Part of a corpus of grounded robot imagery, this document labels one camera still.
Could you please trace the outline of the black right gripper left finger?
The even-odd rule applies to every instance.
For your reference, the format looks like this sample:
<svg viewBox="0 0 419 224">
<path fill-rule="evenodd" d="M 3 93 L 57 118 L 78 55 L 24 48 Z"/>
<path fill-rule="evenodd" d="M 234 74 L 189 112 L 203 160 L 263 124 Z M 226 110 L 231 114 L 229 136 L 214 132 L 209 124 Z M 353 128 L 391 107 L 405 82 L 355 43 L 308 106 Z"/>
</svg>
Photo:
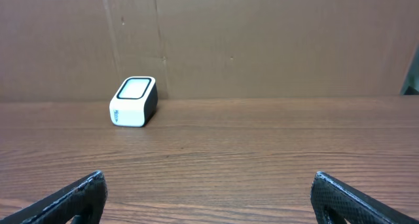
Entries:
<svg viewBox="0 0 419 224">
<path fill-rule="evenodd" d="M 107 200 L 107 184 L 97 170 L 72 184 L 4 217 L 2 223 L 99 223 Z"/>
</svg>

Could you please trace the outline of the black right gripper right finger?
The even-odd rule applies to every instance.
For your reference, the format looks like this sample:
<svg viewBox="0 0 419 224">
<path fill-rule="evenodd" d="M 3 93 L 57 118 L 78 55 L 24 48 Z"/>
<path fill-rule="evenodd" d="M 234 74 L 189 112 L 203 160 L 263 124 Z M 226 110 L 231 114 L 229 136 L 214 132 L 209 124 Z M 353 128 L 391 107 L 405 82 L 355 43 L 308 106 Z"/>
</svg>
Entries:
<svg viewBox="0 0 419 224">
<path fill-rule="evenodd" d="M 348 184 L 317 172 L 312 182 L 310 201 L 318 223 L 412 223 L 409 217 Z"/>
</svg>

